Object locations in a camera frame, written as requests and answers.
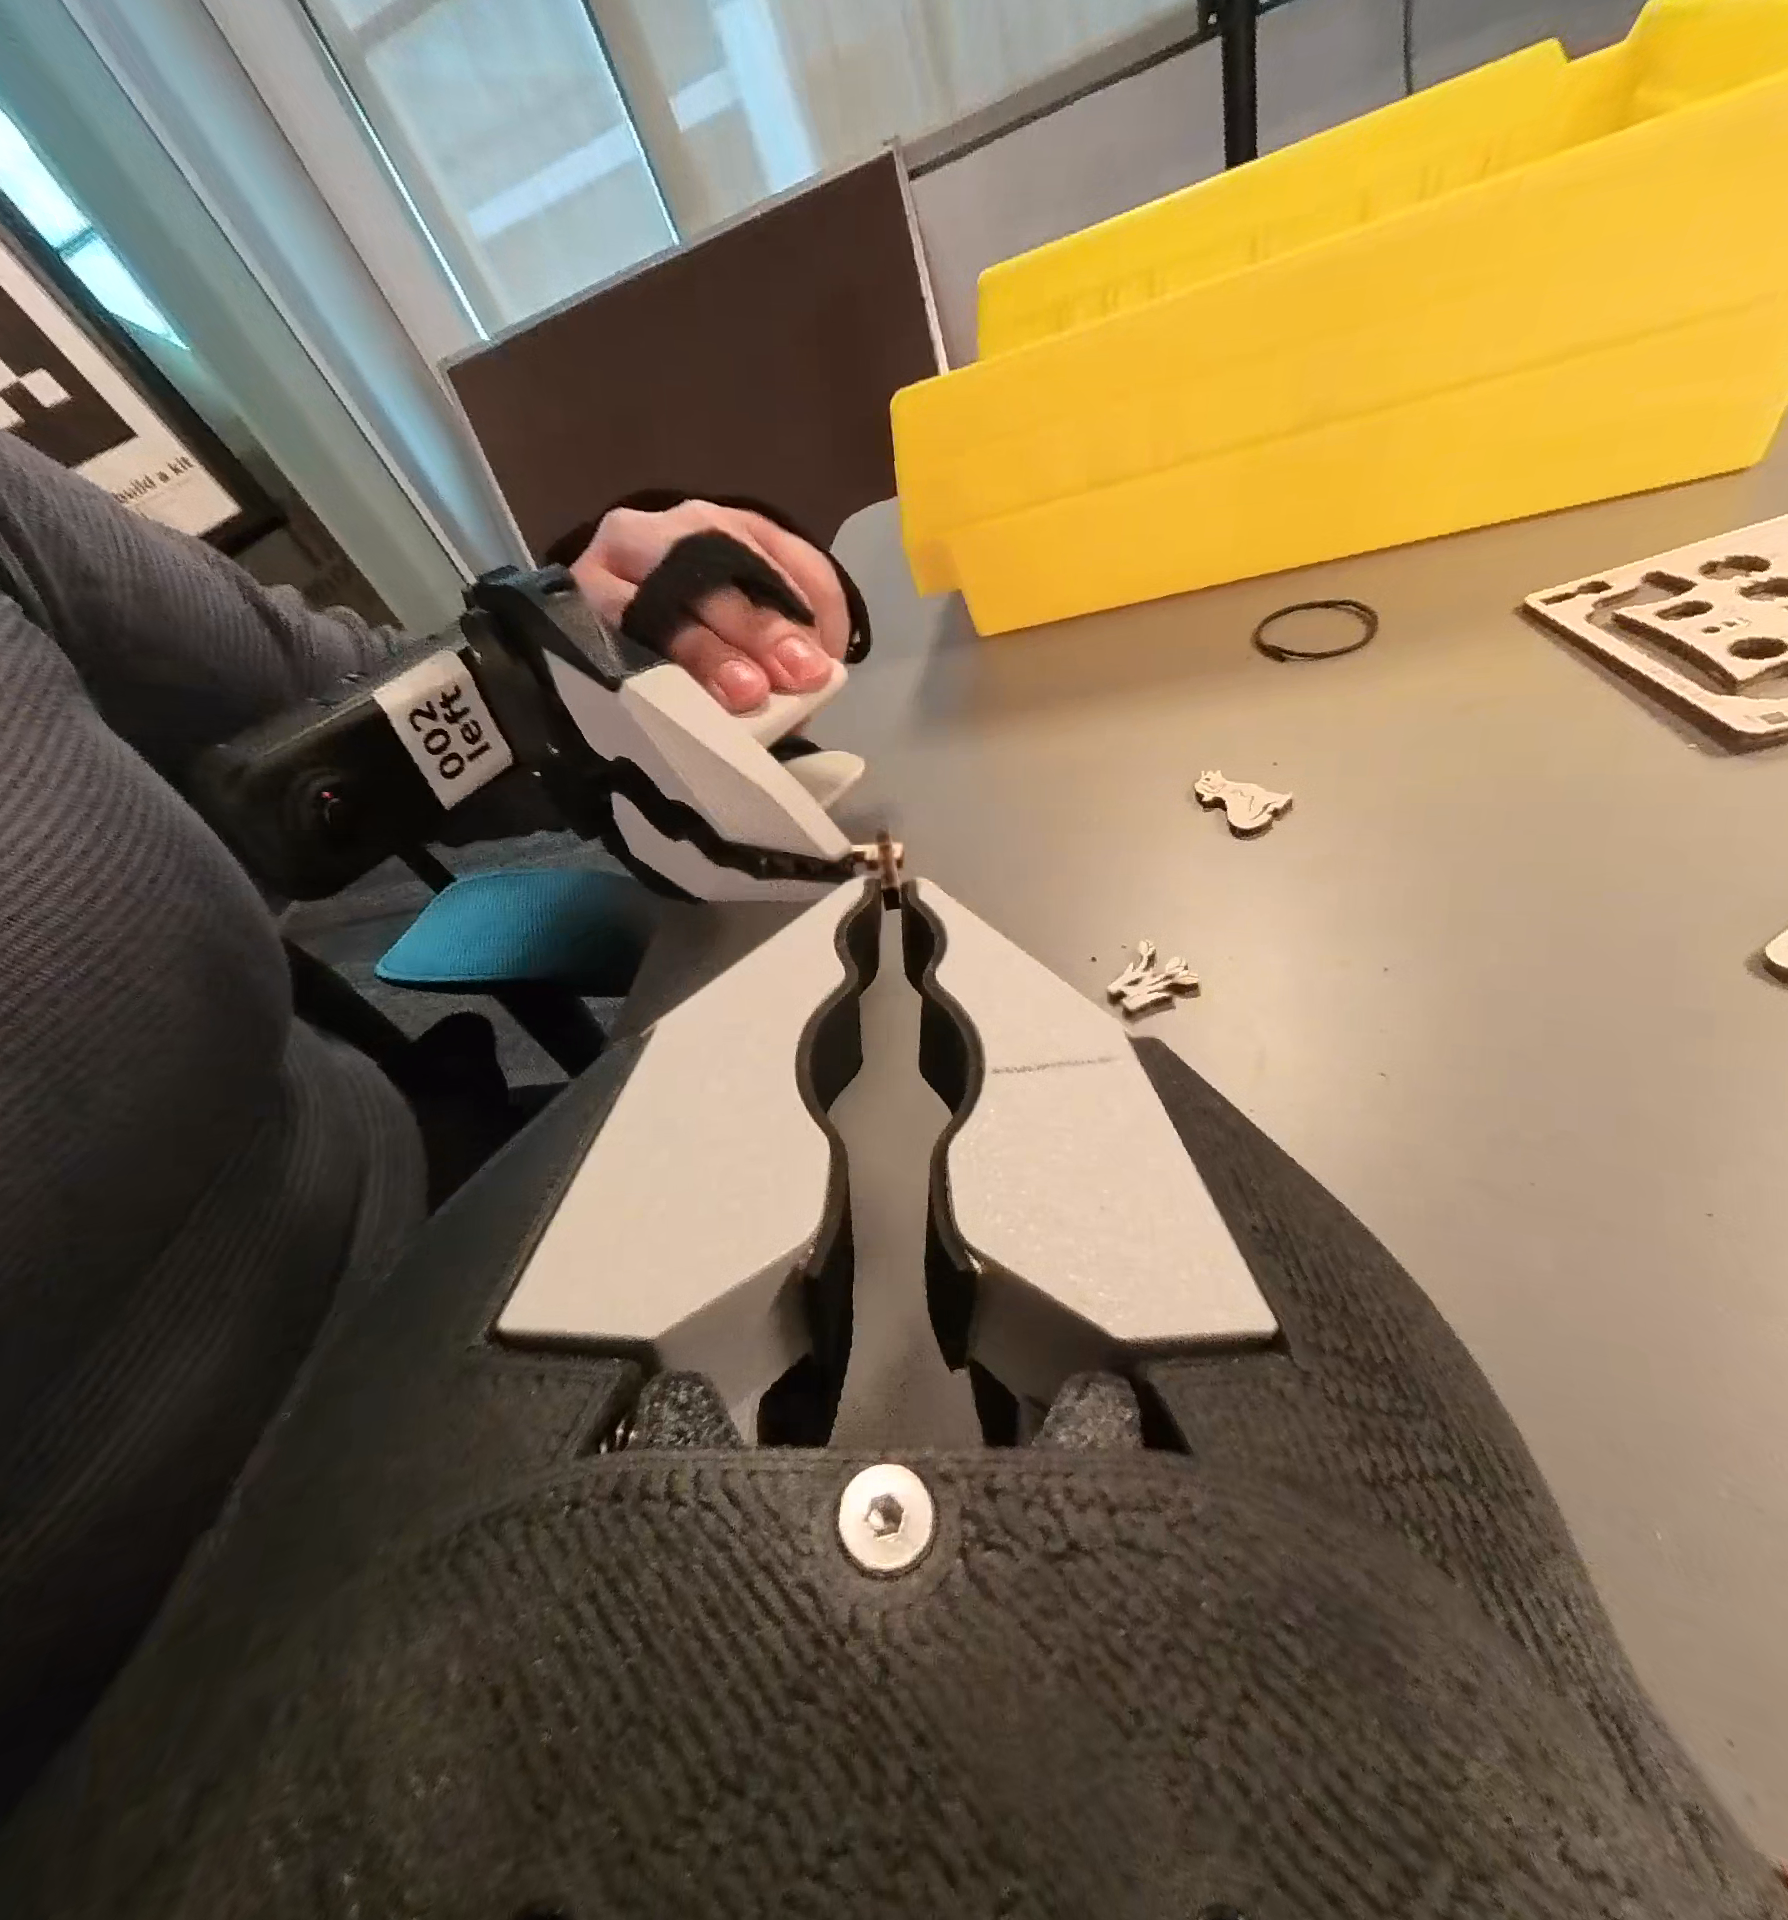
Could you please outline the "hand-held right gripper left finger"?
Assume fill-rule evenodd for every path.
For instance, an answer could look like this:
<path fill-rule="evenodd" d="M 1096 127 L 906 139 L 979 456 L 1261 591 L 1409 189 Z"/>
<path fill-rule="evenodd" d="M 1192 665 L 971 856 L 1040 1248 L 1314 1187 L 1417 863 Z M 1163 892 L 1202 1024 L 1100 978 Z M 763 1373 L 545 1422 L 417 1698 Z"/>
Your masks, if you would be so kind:
<path fill-rule="evenodd" d="M 705 1376 L 753 1441 L 829 1441 L 853 1340 L 852 1157 L 882 885 L 844 879 L 638 1035 L 493 1338 Z"/>

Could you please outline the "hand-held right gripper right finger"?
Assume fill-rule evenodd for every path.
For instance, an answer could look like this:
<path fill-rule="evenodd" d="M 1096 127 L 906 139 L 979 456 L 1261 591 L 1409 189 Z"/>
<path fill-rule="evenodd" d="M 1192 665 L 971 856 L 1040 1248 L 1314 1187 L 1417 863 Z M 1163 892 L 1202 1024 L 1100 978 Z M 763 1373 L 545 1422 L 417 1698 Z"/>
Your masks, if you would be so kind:
<path fill-rule="evenodd" d="M 935 879 L 903 885 L 929 1151 L 929 1326 L 986 1438 L 1063 1380 L 1267 1348 L 1281 1322 L 1133 1037 Z"/>

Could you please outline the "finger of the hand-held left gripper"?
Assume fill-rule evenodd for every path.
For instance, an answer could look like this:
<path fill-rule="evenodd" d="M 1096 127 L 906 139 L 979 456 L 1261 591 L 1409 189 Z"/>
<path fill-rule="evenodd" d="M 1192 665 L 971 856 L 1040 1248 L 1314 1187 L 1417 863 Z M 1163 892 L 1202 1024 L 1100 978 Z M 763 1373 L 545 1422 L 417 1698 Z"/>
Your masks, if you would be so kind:
<path fill-rule="evenodd" d="M 817 718 L 844 675 L 817 693 L 774 693 L 753 716 L 733 716 L 691 675 L 626 675 L 618 688 L 592 675 L 555 675 L 575 730 L 604 762 L 638 767 L 671 800 L 682 800 L 717 842 L 840 859 L 844 837 L 829 800 L 773 754 L 784 730 Z"/>
<path fill-rule="evenodd" d="M 663 832 L 630 798 L 612 792 L 612 852 L 657 892 L 686 902 L 812 902 L 836 875 L 753 875 L 716 863 L 682 837 Z"/>

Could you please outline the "person's left forearm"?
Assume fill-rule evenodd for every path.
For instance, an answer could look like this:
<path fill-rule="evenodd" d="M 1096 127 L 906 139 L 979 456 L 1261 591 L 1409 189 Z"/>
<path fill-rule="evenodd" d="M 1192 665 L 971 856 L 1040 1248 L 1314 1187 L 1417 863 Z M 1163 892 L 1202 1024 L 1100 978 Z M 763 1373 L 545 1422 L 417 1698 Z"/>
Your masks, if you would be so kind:
<path fill-rule="evenodd" d="M 163 775 L 312 698 L 435 652 L 430 636 L 261 585 L 9 430 L 0 595 L 66 652 L 102 718 Z"/>

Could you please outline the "person's left hand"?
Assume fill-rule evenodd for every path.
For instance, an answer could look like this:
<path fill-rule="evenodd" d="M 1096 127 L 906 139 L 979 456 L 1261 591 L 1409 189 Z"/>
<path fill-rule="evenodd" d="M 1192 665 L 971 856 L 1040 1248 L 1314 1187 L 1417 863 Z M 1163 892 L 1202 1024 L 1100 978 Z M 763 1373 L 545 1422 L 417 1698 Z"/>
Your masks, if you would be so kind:
<path fill-rule="evenodd" d="M 733 716 L 812 698 L 866 636 L 857 585 L 778 515 L 698 493 L 630 493 L 553 543 L 589 606 L 682 665 Z"/>

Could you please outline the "blue chair seat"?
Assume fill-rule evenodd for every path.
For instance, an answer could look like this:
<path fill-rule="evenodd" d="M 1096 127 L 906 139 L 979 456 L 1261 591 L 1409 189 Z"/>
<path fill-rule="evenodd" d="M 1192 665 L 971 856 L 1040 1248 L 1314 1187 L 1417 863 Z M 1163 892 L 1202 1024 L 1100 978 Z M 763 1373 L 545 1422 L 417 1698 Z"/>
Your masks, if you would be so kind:
<path fill-rule="evenodd" d="M 506 866 L 457 875 L 372 963 L 372 978 L 430 993 L 560 988 L 621 1000 L 645 963 L 657 899 L 601 866 Z"/>

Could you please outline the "brown divider panel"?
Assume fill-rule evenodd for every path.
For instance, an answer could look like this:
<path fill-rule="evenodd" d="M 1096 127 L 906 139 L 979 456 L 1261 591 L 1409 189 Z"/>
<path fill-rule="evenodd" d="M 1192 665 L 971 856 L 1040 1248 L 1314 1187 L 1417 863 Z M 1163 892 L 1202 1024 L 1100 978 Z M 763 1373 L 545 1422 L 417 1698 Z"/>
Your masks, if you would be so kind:
<path fill-rule="evenodd" d="M 445 365 L 532 555 L 635 491 L 743 493 L 817 543 L 899 491 L 942 372 L 903 147 L 802 185 Z"/>

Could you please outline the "cat-shaped wooden piece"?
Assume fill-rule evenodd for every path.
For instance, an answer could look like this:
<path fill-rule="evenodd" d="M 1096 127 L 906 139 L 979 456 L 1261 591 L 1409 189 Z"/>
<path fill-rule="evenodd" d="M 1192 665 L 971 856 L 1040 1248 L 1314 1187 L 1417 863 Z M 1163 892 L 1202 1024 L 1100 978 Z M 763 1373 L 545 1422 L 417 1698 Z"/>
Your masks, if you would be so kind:
<path fill-rule="evenodd" d="M 1226 818 L 1230 837 L 1261 837 L 1295 800 L 1289 787 L 1267 787 L 1267 784 L 1252 784 L 1252 780 L 1230 780 L 1221 769 L 1202 769 L 1192 780 L 1192 798 L 1195 798 L 1202 811 L 1217 811 Z"/>

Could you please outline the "large paned window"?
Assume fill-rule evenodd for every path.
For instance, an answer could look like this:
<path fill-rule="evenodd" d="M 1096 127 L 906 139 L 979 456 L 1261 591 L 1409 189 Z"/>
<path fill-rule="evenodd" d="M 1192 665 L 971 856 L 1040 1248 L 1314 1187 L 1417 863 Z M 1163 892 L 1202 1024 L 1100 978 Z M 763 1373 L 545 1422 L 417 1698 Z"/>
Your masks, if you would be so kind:
<path fill-rule="evenodd" d="M 1151 0 L 312 0 L 476 336 L 808 181 L 1188 29 Z"/>

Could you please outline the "black rubber band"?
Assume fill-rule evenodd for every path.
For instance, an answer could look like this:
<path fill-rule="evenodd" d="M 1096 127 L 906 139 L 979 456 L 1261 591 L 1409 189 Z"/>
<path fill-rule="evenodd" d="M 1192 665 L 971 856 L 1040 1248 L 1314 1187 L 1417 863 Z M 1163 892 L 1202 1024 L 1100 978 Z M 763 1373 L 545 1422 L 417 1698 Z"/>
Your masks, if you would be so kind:
<path fill-rule="evenodd" d="M 1306 646 L 1300 622 L 1323 622 L 1323 636 Z M 1267 663 L 1335 663 L 1356 659 L 1379 636 L 1379 613 L 1358 595 L 1293 600 L 1258 618 L 1247 646 Z"/>

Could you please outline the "person's grey sweater torso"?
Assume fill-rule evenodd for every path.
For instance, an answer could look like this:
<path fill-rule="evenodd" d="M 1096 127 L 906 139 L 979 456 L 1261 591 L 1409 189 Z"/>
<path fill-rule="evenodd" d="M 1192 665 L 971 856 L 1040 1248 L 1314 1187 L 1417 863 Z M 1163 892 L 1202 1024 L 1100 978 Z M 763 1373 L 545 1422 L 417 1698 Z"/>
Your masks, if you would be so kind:
<path fill-rule="evenodd" d="M 0 1804 L 163 1609 L 420 1134 L 273 912 L 0 591 Z"/>

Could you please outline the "black and white poster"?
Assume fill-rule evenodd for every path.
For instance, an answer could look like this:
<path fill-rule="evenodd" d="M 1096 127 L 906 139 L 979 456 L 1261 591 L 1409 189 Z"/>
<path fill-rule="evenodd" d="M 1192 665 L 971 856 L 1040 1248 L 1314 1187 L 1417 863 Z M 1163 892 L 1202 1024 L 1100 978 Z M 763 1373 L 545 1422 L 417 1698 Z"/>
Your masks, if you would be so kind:
<path fill-rule="evenodd" d="M 224 552 L 286 511 L 0 193 L 0 430 Z"/>

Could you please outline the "yellow plastic bin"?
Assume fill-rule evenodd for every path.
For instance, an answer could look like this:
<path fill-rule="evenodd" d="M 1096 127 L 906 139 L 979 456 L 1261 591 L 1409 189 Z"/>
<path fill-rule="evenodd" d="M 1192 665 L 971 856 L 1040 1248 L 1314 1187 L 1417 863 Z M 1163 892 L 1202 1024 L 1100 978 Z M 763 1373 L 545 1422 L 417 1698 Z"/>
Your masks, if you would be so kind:
<path fill-rule="evenodd" d="M 967 365 L 890 403 L 903 543 L 1003 636 L 1679 485 L 1768 456 L 1788 380 L 1748 345 L 1776 336 L 1737 314 L 1483 380 L 1188 341 Z"/>
<path fill-rule="evenodd" d="M 986 269 L 971 368 L 1188 341 L 1483 380 L 1737 314 L 1785 385 L 1788 5 L 1642 5 Z"/>

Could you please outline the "wooden sheet with round holes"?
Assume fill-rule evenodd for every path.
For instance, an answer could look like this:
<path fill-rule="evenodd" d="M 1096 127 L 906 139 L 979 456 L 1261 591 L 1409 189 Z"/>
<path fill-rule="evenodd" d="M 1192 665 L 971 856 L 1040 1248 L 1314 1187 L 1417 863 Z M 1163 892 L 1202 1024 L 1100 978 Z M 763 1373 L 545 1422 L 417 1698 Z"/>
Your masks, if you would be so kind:
<path fill-rule="evenodd" d="M 1788 742 L 1788 511 L 1521 607 L 1726 749 Z"/>

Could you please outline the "black tripod stand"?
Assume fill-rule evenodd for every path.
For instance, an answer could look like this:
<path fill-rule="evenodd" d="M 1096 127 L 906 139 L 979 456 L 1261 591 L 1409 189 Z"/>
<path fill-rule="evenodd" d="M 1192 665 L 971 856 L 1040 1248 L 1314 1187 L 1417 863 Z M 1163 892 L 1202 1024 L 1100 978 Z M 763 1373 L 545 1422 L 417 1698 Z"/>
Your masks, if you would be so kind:
<path fill-rule="evenodd" d="M 1217 45 L 1217 109 L 1221 109 L 1221 165 L 1236 172 L 1258 158 L 1258 29 L 1267 0 L 1202 0 L 1195 35 Z"/>

